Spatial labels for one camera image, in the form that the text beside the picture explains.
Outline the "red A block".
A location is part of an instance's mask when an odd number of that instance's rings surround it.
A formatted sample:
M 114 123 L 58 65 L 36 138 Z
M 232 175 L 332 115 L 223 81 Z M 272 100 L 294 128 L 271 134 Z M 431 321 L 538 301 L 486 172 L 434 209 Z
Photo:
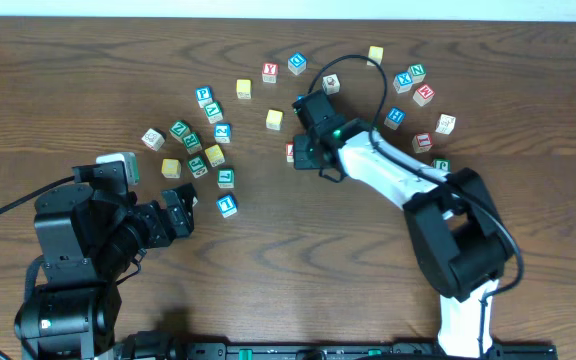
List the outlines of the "red A block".
M 294 143 L 292 142 L 286 144 L 286 159 L 287 162 L 294 162 Z

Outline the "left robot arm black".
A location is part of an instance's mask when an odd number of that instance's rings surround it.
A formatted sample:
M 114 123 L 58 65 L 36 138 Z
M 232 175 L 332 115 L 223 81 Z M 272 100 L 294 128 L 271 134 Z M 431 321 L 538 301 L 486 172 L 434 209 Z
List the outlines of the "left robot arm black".
M 47 281 L 36 286 L 27 272 L 14 323 L 25 359 L 94 359 L 110 351 L 128 268 L 194 230 L 190 183 L 162 191 L 162 203 L 140 204 L 121 161 L 77 166 L 73 175 L 35 202 L 36 264 Z

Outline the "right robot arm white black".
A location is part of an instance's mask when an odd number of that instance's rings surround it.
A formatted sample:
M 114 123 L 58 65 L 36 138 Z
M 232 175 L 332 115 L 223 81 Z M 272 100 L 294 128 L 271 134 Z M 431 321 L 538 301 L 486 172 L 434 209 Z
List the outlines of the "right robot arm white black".
M 510 258 L 522 258 L 481 177 L 434 168 L 388 143 L 377 129 L 340 115 L 304 120 L 294 138 L 298 169 L 338 171 L 401 209 L 417 263 L 440 295 L 438 345 L 453 357 L 485 359 L 491 306 Z

